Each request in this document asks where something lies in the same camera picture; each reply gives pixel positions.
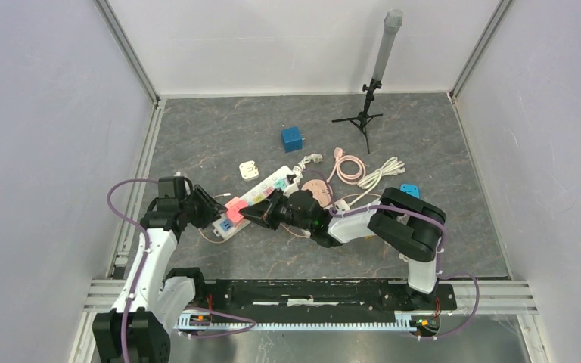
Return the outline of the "white adapter plug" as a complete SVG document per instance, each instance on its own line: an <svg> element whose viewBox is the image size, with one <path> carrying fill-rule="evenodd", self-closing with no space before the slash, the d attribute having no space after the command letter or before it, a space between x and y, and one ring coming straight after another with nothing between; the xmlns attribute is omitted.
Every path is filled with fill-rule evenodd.
<svg viewBox="0 0 581 363"><path fill-rule="evenodd" d="M259 177L259 168L254 160L240 163L238 170L244 181L251 181Z"/></svg>

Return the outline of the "white power strip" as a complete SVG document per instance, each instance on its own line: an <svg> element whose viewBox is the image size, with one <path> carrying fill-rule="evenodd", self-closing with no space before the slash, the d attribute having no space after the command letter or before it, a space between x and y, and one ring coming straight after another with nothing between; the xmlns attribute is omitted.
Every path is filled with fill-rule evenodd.
<svg viewBox="0 0 581 363"><path fill-rule="evenodd" d="M346 212L351 210L350 205L343 198L334 202L333 207L337 212Z"/></svg>

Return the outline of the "light blue cube adapter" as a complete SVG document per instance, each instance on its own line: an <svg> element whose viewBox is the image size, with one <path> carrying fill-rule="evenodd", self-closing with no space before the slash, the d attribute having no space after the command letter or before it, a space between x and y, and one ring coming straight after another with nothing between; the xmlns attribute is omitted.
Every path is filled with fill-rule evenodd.
<svg viewBox="0 0 581 363"><path fill-rule="evenodd" d="M402 184L400 186L400 190L415 198L419 198L421 196L420 188L414 184Z"/></svg>

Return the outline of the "white dock with green inset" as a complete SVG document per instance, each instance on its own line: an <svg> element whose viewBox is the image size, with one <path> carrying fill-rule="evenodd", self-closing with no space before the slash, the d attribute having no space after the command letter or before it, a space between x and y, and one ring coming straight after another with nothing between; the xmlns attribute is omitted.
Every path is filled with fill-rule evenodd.
<svg viewBox="0 0 581 363"><path fill-rule="evenodd" d="M292 173L291 168L282 166L269 177L264 178L258 185L251 188L248 192L240 196L241 199L246 200L249 206L264 200L274 190L281 190L283 192L293 192L297 190L297 184L294 183L295 174ZM228 240L237 234L241 229L250 224L244 219L244 222L237 228L228 220L226 212L222 213L216 221L212 223L213 233L222 240Z"/></svg>

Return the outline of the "coral pink adapter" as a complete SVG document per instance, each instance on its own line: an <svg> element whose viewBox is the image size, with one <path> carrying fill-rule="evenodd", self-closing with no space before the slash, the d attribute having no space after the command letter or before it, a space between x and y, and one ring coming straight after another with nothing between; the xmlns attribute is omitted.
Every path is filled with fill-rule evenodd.
<svg viewBox="0 0 581 363"><path fill-rule="evenodd" d="M241 199L240 197L233 197L229 202L225 204L225 207L228 211L239 211L244 207L249 206L249 203L246 200Z"/></svg>

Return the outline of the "grey microphone on tripod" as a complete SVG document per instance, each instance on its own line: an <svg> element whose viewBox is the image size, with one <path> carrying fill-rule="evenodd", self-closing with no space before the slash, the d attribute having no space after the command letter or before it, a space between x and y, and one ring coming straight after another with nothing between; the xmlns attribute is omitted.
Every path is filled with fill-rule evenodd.
<svg viewBox="0 0 581 363"><path fill-rule="evenodd" d="M384 18L384 32L381 37L381 43L377 53L377 59L374 64L373 73L369 84L364 84L362 90L365 93L365 101L362 110L354 117L342 119L333 119L332 123L351 123L364 136L367 153L371 153L370 143L368 140L368 124L382 113L370 114L372 102L375 100L374 93L381 89L382 79L384 77L390 53L395 42L397 33L402 27L404 13L399 9L390 9Z"/></svg>

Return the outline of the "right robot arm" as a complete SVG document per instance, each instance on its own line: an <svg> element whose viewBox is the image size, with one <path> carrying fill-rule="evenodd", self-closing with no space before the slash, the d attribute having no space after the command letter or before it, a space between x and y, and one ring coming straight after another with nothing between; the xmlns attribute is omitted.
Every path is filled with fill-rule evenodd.
<svg viewBox="0 0 581 363"><path fill-rule="evenodd" d="M286 196L280 190L239 213L248 221L276 230L282 224L309 232L323 247L339 247L377 236L408 260L407 300L425 309L437 299L437 255L446 239L446 213L397 188L359 208L338 212L320 206L310 191Z"/></svg>

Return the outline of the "dark blue cube socket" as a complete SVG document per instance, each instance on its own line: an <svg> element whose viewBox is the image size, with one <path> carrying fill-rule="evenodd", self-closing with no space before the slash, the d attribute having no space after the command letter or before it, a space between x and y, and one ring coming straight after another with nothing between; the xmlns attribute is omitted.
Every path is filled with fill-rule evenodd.
<svg viewBox="0 0 581 363"><path fill-rule="evenodd" d="M281 142L285 153L290 153L303 148L303 137L297 126L281 130Z"/></svg>

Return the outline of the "light pink cube socket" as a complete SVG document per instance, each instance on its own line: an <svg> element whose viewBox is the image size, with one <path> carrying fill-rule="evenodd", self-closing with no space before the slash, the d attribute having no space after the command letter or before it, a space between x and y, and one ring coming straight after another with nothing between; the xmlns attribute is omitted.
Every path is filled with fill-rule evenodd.
<svg viewBox="0 0 581 363"><path fill-rule="evenodd" d="M240 213L240 209L238 208L228 209L226 216L235 228L239 227L244 222L244 216Z"/></svg>

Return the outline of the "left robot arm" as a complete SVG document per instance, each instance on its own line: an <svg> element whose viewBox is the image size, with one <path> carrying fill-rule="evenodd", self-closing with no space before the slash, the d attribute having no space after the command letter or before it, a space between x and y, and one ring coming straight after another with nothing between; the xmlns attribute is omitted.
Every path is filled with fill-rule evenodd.
<svg viewBox="0 0 581 363"><path fill-rule="evenodd" d="M171 333L187 306L207 300L199 268L177 270L166 276L167 264L187 226L200 229L218 220L226 208L200 185L184 176L155 181L158 195L139 220L110 210L139 231L139 248L126 283L108 312L92 324L102 362L167 362Z"/></svg>

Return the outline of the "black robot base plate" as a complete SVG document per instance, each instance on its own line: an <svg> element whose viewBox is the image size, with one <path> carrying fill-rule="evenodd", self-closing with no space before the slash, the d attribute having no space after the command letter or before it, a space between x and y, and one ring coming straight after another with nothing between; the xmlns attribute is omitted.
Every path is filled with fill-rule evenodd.
<svg viewBox="0 0 581 363"><path fill-rule="evenodd" d="M265 323L388 323L395 312L453 311L451 284L425 296L403 280L300 279L206 281L193 306Z"/></svg>

